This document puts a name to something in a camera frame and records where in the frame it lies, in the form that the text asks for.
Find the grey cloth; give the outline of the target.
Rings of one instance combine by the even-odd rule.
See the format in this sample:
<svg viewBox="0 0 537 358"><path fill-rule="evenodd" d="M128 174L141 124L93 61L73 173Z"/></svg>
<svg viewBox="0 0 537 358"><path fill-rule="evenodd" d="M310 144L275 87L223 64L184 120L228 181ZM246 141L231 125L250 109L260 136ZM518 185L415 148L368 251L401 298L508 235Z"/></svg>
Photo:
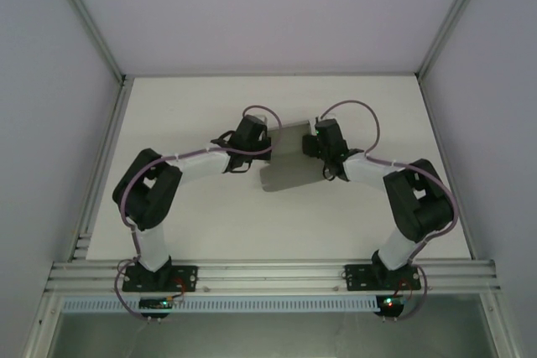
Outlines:
<svg viewBox="0 0 537 358"><path fill-rule="evenodd" d="M279 192L323 181L323 163L318 158L306 156L302 151L302 137L311 134L308 121L284 125L268 131L270 137L279 136L271 159L259 170L262 189Z"/></svg>

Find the aluminium table side rail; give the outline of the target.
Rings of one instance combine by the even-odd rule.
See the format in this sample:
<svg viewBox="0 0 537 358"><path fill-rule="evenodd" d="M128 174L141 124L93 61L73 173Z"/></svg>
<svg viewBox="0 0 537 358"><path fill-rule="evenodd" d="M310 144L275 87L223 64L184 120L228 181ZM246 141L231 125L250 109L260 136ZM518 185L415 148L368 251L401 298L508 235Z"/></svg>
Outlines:
<svg viewBox="0 0 537 358"><path fill-rule="evenodd" d="M472 239L472 232L467 228L466 222L465 222L465 211L464 211L464 205L461 201L461 196L459 189L456 186L455 177L453 176L452 172L452 166L450 164L448 155L447 155L447 147L446 143L444 142L444 139L441 134L441 125L440 121L437 119L435 115L434 108L431 104L430 96L426 90L425 84L423 80L421 79L420 75L418 73L415 73L415 78L418 83L420 94L422 96L425 109L427 111L428 118L430 120L430 125L432 128L432 131L435 136L435 141L437 144L437 147L439 149L439 153L441 156L441 161L444 167L444 170L446 172L446 178L448 181L448 184L450 185L450 189L452 194L455 197L455 200L457 202L458 211L459 211L459 219L457 226L461 228L461 231L465 237L465 242L467 244L470 256L472 260L476 260L478 258L478 255L476 253L476 247L474 245L474 241Z"/></svg>
<svg viewBox="0 0 537 358"><path fill-rule="evenodd" d="M106 185L117 136L132 92L133 82L134 78L131 75L125 75L118 87L102 140L97 149L96 160L91 169L81 211L76 220L74 233L70 245L68 246L66 255L68 262L71 262L76 258L76 250L79 240L84 235L88 234L88 231L95 223L96 215L102 200L102 192Z"/></svg>

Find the aluminium mounting rail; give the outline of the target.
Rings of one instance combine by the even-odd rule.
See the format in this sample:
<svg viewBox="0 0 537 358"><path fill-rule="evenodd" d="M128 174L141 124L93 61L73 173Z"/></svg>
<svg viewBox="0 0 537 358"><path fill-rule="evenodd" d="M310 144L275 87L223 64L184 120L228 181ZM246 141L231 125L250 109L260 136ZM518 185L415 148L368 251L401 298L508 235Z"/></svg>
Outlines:
<svg viewBox="0 0 537 358"><path fill-rule="evenodd" d="M205 261L198 267L196 292L211 294L332 294L347 290L343 260L327 261ZM480 293L501 289L491 261L425 259L432 293ZM113 261L55 263L44 290L64 295L108 294L113 291Z"/></svg>

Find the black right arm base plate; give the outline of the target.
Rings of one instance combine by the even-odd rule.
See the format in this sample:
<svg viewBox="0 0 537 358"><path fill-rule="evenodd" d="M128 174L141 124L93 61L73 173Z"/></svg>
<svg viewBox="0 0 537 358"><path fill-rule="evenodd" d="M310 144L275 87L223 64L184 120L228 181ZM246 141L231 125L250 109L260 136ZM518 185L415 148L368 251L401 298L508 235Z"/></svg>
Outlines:
<svg viewBox="0 0 537 358"><path fill-rule="evenodd" d="M373 264L348 264L344 278L348 291L421 290L418 270L409 265L390 271Z"/></svg>

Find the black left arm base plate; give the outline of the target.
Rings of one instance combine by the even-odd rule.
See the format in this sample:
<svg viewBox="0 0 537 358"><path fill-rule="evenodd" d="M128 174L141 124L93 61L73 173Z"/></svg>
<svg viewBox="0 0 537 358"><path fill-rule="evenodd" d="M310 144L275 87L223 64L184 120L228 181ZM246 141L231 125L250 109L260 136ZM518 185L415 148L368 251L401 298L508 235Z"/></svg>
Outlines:
<svg viewBox="0 0 537 358"><path fill-rule="evenodd" d="M125 270L127 281L122 291L127 293L180 293L195 292L198 280L198 267L191 265L164 265L151 272L141 265Z"/></svg>

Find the aluminium upright post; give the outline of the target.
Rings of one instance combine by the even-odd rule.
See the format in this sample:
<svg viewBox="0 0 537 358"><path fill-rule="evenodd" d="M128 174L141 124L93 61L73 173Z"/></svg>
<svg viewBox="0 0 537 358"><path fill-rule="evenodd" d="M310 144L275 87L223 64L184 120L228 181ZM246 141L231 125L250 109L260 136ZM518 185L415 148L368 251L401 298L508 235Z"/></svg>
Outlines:
<svg viewBox="0 0 537 358"><path fill-rule="evenodd" d="M105 64L113 78L118 84L124 82L124 74L120 69L116 59L112 55L112 51L107 45L107 41L103 37L100 29L97 27L93 17L90 14L84 0L66 0L73 13L77 17L81 27L84 29L87 38L98 53L102 62Z"/></svg>
<svg viewBox="0 0 537 358"><path fill-rule="evenodd" d="M436 31L435 37L427 49L418 70L415 72L419 84L422 84L431 72L470 1L471 0L453 0L451 2L440 27Z"/></svg>

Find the aluminium frame leg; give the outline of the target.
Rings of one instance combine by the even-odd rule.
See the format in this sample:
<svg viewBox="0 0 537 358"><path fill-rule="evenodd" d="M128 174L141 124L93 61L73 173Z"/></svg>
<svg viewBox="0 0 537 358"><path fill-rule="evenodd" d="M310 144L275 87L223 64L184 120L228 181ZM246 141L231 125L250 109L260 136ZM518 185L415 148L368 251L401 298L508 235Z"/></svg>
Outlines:
<svg viewBox="0 0 537 358"><path fill-rule="evenodd" d="M498 358L520 358L505 298L501 293L481 293L484 317Z"/></svg>
<svg viewBox="0 0 537 358"><path fill-rule="evenodd" d="M23 358L47 358L63 308L63 297L45 293L24 347Z"/></svg>

